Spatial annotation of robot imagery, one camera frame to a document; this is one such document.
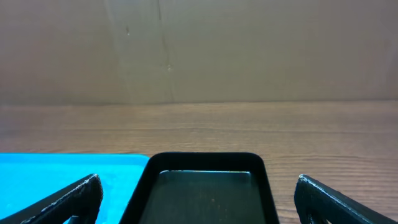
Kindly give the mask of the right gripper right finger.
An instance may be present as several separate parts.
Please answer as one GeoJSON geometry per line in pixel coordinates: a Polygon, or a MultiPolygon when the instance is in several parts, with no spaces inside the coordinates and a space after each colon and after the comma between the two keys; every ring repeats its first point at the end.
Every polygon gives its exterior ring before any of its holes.
{"type": "Polygon", "coordinates": [[[397,224],[304,174],[299,175],[294,203],[301,223],[397,224]]]}

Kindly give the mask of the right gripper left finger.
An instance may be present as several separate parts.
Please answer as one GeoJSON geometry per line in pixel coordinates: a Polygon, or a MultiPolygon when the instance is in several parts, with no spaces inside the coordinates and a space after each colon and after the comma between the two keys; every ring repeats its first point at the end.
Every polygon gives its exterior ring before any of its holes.
{"type": "Polygon", "coordinates": [[[1,220],[4,224],[95,224],[103,199],[98,174],[66,186],[31,206],[1,220]]]}

